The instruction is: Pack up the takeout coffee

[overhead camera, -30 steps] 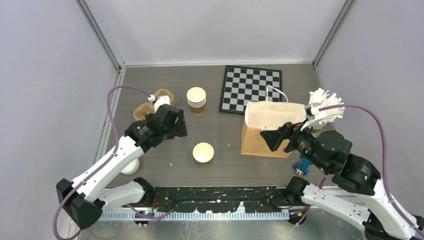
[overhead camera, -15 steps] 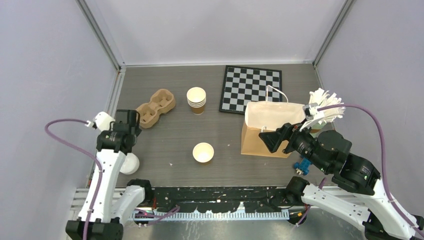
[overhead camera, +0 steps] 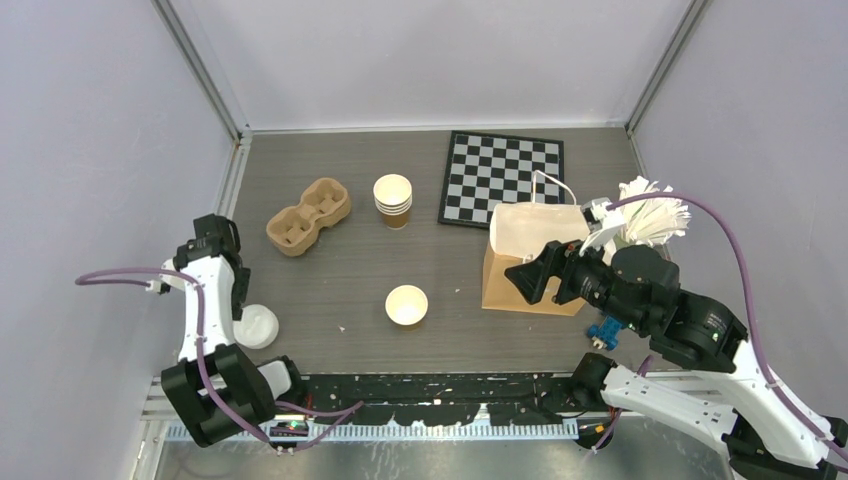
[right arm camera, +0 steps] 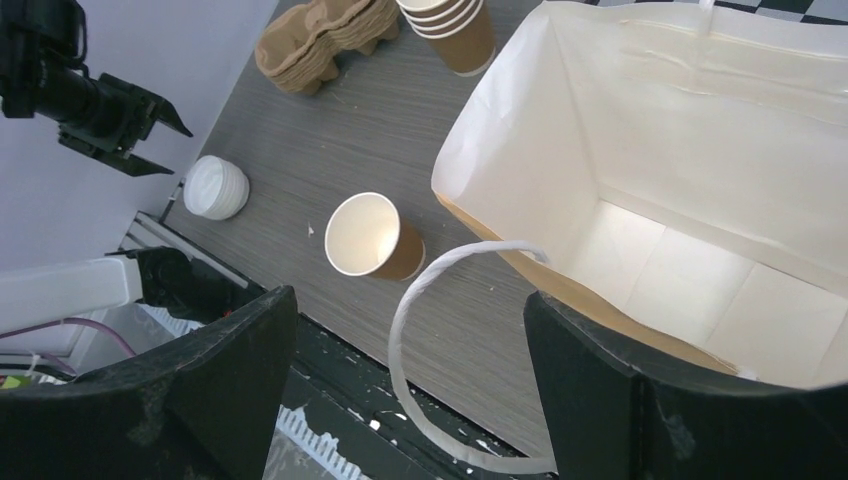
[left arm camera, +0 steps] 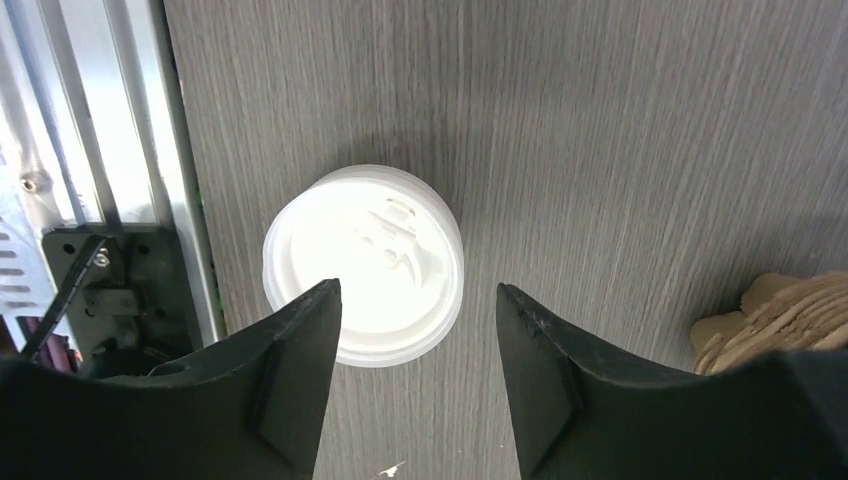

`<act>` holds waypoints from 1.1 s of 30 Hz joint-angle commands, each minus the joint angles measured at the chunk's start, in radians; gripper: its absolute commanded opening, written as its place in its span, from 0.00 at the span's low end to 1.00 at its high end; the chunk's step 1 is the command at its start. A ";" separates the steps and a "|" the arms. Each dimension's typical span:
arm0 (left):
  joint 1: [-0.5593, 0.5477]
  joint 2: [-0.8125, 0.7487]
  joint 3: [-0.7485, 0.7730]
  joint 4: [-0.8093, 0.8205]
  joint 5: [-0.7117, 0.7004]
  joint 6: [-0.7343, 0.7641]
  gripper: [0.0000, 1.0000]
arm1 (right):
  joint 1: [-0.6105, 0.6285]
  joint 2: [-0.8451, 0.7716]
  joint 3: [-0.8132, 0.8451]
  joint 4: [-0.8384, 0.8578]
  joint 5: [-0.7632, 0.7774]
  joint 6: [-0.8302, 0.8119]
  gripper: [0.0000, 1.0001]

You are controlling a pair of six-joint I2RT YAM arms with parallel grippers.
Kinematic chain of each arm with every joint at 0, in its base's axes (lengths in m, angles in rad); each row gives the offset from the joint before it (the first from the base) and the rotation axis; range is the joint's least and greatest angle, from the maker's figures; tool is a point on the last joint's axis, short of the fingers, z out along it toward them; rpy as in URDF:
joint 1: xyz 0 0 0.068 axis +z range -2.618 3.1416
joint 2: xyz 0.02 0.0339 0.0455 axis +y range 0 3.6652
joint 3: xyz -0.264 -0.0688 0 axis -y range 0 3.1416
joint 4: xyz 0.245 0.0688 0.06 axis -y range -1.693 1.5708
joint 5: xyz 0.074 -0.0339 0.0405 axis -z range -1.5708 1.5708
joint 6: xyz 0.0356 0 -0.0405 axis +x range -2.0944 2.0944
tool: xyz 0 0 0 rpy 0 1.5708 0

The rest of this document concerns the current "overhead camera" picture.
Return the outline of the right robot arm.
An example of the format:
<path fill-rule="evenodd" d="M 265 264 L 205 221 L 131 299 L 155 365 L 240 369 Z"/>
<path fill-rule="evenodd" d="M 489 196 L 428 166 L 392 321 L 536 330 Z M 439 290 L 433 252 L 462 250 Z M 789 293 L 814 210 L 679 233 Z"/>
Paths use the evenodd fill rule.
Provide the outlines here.
<path fill-rule="evenodd" d="M 531 262 L 506 270 L 506 278 L 531 304 L 546 298 L 583 299 L 649 342 L 650 349 L 718 391 L 709 401 L 660 385 L 599 353 L 583 356 L 566 392 L 584 410 L 629 410 L 683 432 L 717 451 L 745 479 L 833 479 L 828 459 L 847 443 L 847 424 L 808 412 L 779 394 L 776 375 L 757 363 L 753 338 L 721 302 L 683 290 L 678 266 L 647 246 L 630 246 L 605 261 L 581 243 L 548 243 Z"/>

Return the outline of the brown paper coffee cup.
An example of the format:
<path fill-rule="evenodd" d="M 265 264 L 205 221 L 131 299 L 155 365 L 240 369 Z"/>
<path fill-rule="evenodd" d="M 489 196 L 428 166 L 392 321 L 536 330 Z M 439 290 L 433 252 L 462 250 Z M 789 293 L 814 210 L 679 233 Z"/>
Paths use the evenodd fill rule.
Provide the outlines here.
<path fill-rule="evenodd" d="M 384 310 L 397 326 L 414 327 L 426 316 L 429 301 L 426 293 L 414 285 L 400 285 L 387 295 Z"/>

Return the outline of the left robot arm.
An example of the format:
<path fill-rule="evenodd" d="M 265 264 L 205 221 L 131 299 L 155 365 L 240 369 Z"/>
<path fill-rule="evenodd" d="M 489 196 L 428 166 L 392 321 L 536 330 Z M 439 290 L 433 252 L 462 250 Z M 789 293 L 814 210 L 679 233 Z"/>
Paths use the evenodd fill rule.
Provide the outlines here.
<path fill-rule="evenodd" d="M 198 446 L 242 432 L 268 443 L 261 425 L 276 408 L 298 412 L 307 389 L 289 357 L 256 365 L 236 343 L 251 275 L 236 224 L 208 214 L 194 219 L 193 228 L 173 258 L 186 296 L 185 338 L 177 363 L 162 371 L 161 386 Z"/>

